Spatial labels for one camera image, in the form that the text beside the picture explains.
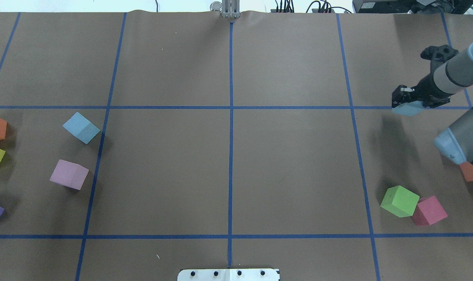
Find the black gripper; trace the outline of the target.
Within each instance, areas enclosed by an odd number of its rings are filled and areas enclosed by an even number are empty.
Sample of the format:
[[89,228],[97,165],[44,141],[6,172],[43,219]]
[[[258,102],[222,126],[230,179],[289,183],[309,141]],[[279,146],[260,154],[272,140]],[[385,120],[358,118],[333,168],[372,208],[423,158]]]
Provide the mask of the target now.
[[396,108],[406,103],[418,101],[422,107],[429,107],[429,88],[417,85],[415,87],[406,87],[399,85],[391,94],[391,107]]

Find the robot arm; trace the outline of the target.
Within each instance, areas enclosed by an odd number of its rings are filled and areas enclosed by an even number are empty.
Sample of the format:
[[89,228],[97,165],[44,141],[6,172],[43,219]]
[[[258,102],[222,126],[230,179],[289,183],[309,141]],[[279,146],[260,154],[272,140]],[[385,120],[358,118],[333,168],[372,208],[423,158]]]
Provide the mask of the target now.
[[[429,73],[417,85],[398,85],[391,95],[392,112],[414,116],[423,110],[450,105],[456,94],[473,86],[473,42],[463,51],[448,44],[429,46],[420,53],[430,63]],[[464,113],[434,139],[434,146],[454,164],[473,166],[473,103],[466,96]]]

